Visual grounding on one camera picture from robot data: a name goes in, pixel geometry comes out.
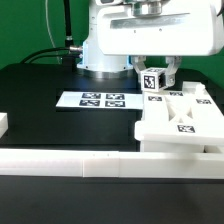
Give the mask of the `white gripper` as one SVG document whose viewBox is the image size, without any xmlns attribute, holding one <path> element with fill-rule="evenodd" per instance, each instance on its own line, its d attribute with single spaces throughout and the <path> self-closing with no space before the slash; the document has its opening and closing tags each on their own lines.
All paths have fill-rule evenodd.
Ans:
<svg viewBox="0 0 224 224">
<path fill-rule="evenodd" d="M 175 84 L 181 56 L 212 55 L 224 47 L 224 0 L 168 0 L 157 15 L 135 16 L 129 4 L 102 7 L 99 47 L 108 55 L 130 55 L 141 81 L 145 56 L 167 56 L 166 87 Z"/>
</svg>

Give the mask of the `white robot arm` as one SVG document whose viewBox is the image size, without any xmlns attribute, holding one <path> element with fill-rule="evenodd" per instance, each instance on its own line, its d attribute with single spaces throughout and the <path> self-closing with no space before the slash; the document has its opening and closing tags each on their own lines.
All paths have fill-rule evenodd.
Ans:
<svg viewBox="0 0 224 224">
<path fill-rule="evenodd" d="M 224 48 L 224 0 L 89 0 L 89 35 L 80 68 L 134 69 L 148 91 L 175 84 L 183 56 Z"/>
</svg>

